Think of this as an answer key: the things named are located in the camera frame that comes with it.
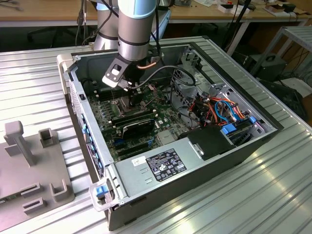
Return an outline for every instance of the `black chair leg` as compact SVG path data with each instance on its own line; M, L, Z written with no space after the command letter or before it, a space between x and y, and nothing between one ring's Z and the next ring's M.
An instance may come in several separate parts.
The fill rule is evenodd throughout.
M53 48L53 47L54 47L54 44L55 44L55 42L57 41L57 37L58 37L58 34L59 34L59 33L60 33L59 28L57 28L57 29L55 30L54 35L53 35L50 48Z
M31 31L31 32L28 32L27 33L27 40L29 42L32 42L33 41L33 35L38 34L38 33L51 32L51 31L54 31L55 28L56 27L46 27L46 28L41 28L41 29L38 29L38 30L34 30L34 31Z

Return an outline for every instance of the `blue cable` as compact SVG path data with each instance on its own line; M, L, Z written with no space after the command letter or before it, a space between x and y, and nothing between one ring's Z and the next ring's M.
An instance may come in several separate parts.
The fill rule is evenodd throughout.
M222 117L222 116L219 114L218 110L217 110L217 104L218 104L219 102L225 103L225 104L230 108L230 111L231 111L232 115L233 115L236 119L241 119L241 118L233 111L233 108L229 105L229 103L227 103L226 101L222 101L222 100L221 100L221 101L217 101L216 104L215 104L215 106L214 106L214 109L215 109L215 112L216 112L217 116L219 116L221 119L223 119L223 120L225 120L227 123L229 123L229 121L228 121L226 118Z
M214 106L214 110L215 110L216 115L219 116L219 118L225 120L227 123L229 123L229 121L228 121L226 118L222 117L222 116L219 114L217 104L218 104L218 102L217 102L217 103L215 104L215 106Z

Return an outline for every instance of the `wire bundle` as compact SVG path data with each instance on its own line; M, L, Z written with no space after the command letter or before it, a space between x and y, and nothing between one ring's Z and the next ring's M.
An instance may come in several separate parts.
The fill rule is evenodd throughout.
M229 124L231 121L235 122L237 120L243 120L245 118L245 116L242 114L239 107L237 106L237 103L226 98L221 99L217 97L212 97L207 102L203 102L202 105L207 107L208 109L207 113L205 114L205 119L208 121L205 121L204 126L206 126L207 123L222 126L224 124ZM189 111L192 112L194 107L195 102L190 105ZM232 120L229 120L225 116L223 116L224 108L228 108L233 117Z

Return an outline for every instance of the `motherboard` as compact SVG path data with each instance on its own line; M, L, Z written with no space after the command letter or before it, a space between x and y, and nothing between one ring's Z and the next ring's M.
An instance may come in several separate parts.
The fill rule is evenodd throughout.
M169 144L190 130L179 112L172 109L169 92L148 84L141 90L142 100L129 106L128 96L100 101L88 97L110 153L121 161Z

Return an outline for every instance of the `electronic equipment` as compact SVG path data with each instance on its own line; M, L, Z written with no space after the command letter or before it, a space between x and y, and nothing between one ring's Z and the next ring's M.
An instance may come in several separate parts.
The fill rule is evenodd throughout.
M250 72L260 57L261 55L248 56L248 58L243 63L243 67L248 72ZM279 75L284 70L286 65L287 62L278 55L269 54L254 76L271 82L277 81L279 79Z
M60 72L77 135L98 179L89 189L92 203L105 211L109 230L240 164L283 129L197 44L161 50L164 64L178 69L158 72L164 66L157 64L128 74L144 84L136 93L101 82L116 51L58 56L68 68ZM212 82L202 64L222 82Z
M260 82L300 118L304 121L308 120L307 112L302 104L303 98L295 89L265 80L261 80Z
M295 10L296 5L295 4L283 4L283 8L285 12L289 13Z

